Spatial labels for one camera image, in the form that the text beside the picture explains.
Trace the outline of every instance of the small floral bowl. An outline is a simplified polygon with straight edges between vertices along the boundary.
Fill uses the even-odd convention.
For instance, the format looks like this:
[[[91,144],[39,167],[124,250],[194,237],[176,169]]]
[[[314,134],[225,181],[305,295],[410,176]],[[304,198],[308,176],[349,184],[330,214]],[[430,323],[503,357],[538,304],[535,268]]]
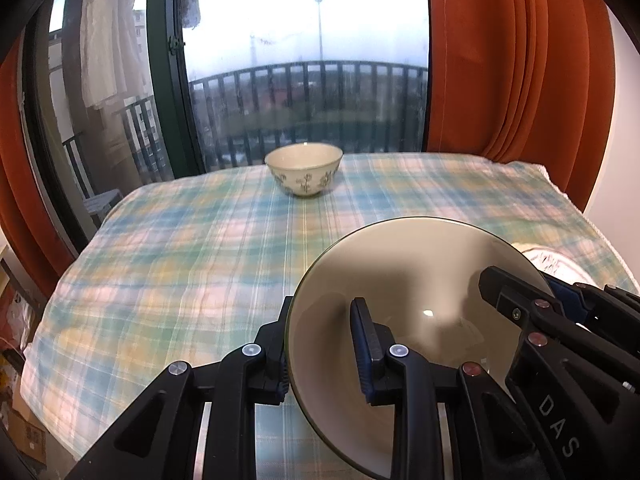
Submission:
[[[328,187],[338,171],[342,150],[322,142],[302,142],[273,150],[264,161],[278,183],[298,196]]]

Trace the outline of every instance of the sky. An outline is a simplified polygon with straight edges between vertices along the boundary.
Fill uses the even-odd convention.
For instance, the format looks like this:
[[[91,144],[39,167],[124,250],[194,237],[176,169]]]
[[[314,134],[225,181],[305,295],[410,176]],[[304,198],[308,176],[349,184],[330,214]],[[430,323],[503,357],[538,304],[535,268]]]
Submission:
[[[145,9],[146,0],[136,0]],[[324,59],[427,66],[428,0],[322,0]],[[253,65],[317,60],[315,0],[200,0],[201,20],[184,29],[188,79]]]

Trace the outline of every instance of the bowl rim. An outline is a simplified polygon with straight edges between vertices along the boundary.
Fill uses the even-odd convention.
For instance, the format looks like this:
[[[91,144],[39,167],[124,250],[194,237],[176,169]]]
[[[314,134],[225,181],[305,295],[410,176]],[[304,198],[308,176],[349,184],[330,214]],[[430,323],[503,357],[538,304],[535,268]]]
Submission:
[[[387,219],[384,219],[384,220],[379,220],[377,222],[373,222],[371,224],[367,224],[365,226],[359,227],[355,231],[352,231],[352,232],[344,235],[343,237],[339,238],[334,243],[332,243],[330,246],[328,246],[324,251],[322,251],[322,253],[320,253],[320,255],[314,260],[314,262],[305,271],[304,275],[302,276],[302,279],[300,279],[300,281],[298,282],[298,286],[296,287],[296,291],[293,293],[293,298],[291,300],[291,304],[290,304],[290,307],[289,307],[289,312],[287,313],[287,322],[286,322],[286,325],[285,325],[285,333],[284,333],[284,352],[285,352],[285,358],[287,360],[287,367],[289,369],[289,383],[290,383],[291,389],[293,391],[294,396],[296,397],[296,402],[297,402],[298,406],[300,407],[300,410],[302,410],[303,415],[305,415],[306,421],[311,425],[313,430],[320,437],[320,439],[329,447],[329,449],[331,449],[336,455],[338,455],[342,460],[344,460],[347,464],[349,464],[350,466],[355,468],[357,471],[360,471],[361,473],[364,473],[365,475],[368,475],[371,478],[374,478],[376,480],[388,480],[388,478],[385,477],[385,476],[381,476],[381,475],[379,475],[377,473],[374,473],[373,471],[369,471],[368,469],[362,467],[360,464],[357,464],[354,460],[352,460],[350,457],[348,457],[346,454],[344,454],[340,449],[338,449],[338,447],[335,446],[334,443],[331,442],[329,440],[329,438],[324,433],[322,433],[322,431],[320,431],[320,429],[315,424],[315,422],[312,420],[311,416],[309,415],[308,411],[306,410],[306,407],[305,407],[304,403],[300,399],[300,394],[298,393],[298,388],[296,386],[296,381],[295,381],[295,378],[294,378],[293,370],[292,370],[291,366],[289,365],[289,363],[290,363],[290,359],[289,359],[289,353],[290,353],[289,352],[289,329],[290,329],[290,322],[291,322],[291,313],[293,312],[293,306],[296,303],[296,298],[297,298],[298,293],[300,291],[300,286],[305,281],[306,277],[311,272],[311,270],[316,266],[316,264],[318,263],[320,258],[322,258],[322,256],[324,256],[324,254],[326,252],[328,252],[331,248],[333,248],[335,245],[340,243],[345,238],[347,238],[347,237],[349,237],[349,236],[351,236],[353,234],[356,234],[357,232],[362,231],[363,229],[366,229],[367,227],[370,227],[370,226],[373,226],[373,225],[377,225],[377,224],[382,224],[384,222],[393,222],[393,221],[397,221],[397,220],[411,219],[411,218],[413,218],[413,219],[415,219],[415,218],[423,218],[423,219],[428,218],[428,219],[434,219],[434,220],[443,220],[445,222],[449,222],[449,223],[452,223],[452,224],[463,225],[463,226],[468,226],[468,227],[471,227],[473,229],[477,229],[479,231],[485,232],[485,233],[491,235],[492,237],[498,238],[498,240],[500,240],[500,241],[506,243],[507,245],[511,246],[513,248],[513,250],[516,251],[531,267],[536,269],[537,272],[540,272],[536,268],[536,266],[533,263],[531,263],[531,261],[529,261],[529,259],[524,254],[522,254],[519,250],[517,250],[517,248],[513,247],[513,245],[511,245],[507,240],[504,240],[503,238],[500,238],[498,235],[495,235],[494,233],[489,232],[486,229],[483,229],[481,227],[469,224],[467,222],[463,222],[463,221],[460,221],[460,220],[455,220],[455,219],[452,219],[452,218],[443,218],[441,216],[428,216],[428,215],[409,215],[409,216],[399,216],[399,217],[394,217],[394,218],[387,218]]]
[[[332,158],[332,160],[329,160],[328,162],[323,162],[322,164],[316,164],[315,166],[305,166],[304,168],[281,168],[280,166],[276,166],[275,164],[272,164],[269,162],[269,158],[271,156],[272,153],[276,153],[279,152],[280,150],[284,150],[286,148],[290,148],[291,146],[330,146],[331,148],[335,148],[336,150],[338,150],[340,152],[340,155],[338,155],[336,158]],[[274,170],[279,170],[279,171],[306,171],[306,170],[318,170],[319,168],[324,168],[325,166],[328,166],[330,164],[333,164],[335,162],[340,162],[341,158],[343,157],[344,152],[342,151],[341,148],[339,148],[338,146],[334,146],[333,144],[329,144],[328,142],[296,142],[294,144],[287,144],[286,146],[280,146],[279,148],[276,148],[275,150],[273,150],[272,152],[269,152],[267,154],[267,156],[264,158],[264,163],[269,167],[269,168],[273,168]]]

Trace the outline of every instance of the orange curtain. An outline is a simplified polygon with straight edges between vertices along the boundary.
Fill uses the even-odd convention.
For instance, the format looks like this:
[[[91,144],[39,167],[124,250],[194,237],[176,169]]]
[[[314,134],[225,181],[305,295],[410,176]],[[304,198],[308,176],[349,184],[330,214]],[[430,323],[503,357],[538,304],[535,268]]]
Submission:
[[[73,257],[58,237],[31,173],[18,110],[17,69],[15,43],[0,65],[0,226],[25,270],[49,297]]]
[[[583,210],[613,110],[613,39],[604,2],[430,5],[427,151],[544,164]]]

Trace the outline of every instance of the cardboard box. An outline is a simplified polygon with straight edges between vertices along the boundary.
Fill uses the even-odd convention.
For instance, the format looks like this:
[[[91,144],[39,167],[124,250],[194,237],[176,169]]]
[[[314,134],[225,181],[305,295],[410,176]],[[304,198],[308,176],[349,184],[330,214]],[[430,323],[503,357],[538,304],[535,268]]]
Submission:
[[[26,420],[29,424],[33,424],[36,428],[39,428],[42,431],[46,431],[45,427],[38,420],[38,418],[33,415],[33,412],[27,406],[27,403],[24,402],[24,399],[20,396],[20,378],[18,378],[17,383],[15,384],[14,396],[12,399],[11,407],[18,413],[20,416]]]
[[[18,451],[30,456],[37,462],[47,463],[46,436],[43,430],[24,420],[15,410],[9,411],[7,433],[14,441]]]

